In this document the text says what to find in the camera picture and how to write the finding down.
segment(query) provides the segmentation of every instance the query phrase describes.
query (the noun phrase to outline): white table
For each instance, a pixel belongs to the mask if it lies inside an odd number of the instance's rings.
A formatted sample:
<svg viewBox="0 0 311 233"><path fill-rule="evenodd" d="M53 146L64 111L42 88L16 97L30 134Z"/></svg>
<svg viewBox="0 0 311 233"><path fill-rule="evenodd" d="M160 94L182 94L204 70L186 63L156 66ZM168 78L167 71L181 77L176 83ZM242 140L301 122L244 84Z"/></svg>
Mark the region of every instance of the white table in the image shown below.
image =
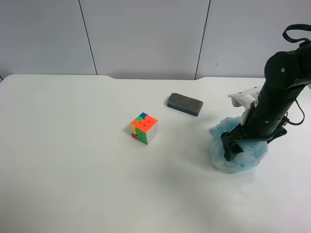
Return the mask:
<svg viewBox="0 0 311 233"><path fill-rule="evenodd" d="M306 233L311 231L311 91L302 126L269 145L254 169L210 164L208 130L241 115L228 94L264 79L115 80L12 75L0 84L1 233ZM177 92L198 117L170 109ZM129 135L141 112L155 139ZM293 105L289 118L301 113Z"/></svg>

